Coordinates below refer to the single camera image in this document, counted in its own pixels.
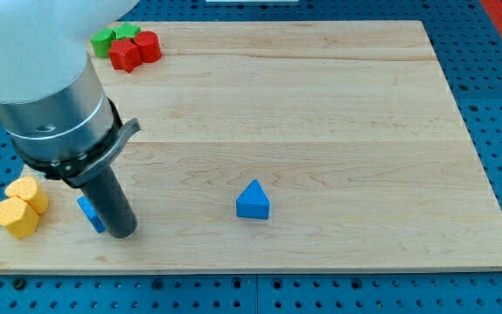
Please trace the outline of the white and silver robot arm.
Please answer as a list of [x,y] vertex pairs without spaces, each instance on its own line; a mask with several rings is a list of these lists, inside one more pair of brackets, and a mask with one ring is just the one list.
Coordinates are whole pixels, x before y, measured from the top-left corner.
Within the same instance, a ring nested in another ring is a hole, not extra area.
[[123,126],[85,48],[135,0],[0,1],[0,123],[28,166],[74,188],[115,184]]

